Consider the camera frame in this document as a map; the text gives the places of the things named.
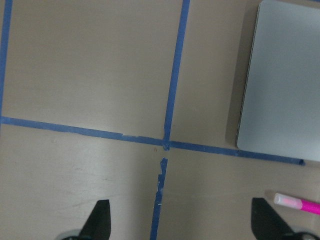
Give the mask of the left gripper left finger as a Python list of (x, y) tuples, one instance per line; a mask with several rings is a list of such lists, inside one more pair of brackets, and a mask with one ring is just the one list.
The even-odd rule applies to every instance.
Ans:
[(79, 240), (108, 240), (111, 236), (111, 209), (108, 199), (98, 200), (82, 227)]

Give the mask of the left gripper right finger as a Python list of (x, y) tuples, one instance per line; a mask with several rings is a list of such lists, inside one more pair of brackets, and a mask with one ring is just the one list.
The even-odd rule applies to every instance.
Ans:
[(284, 240), (295, 234), (262, 197), (254, 197), (251, 200), (250, 226), (257, 240)]

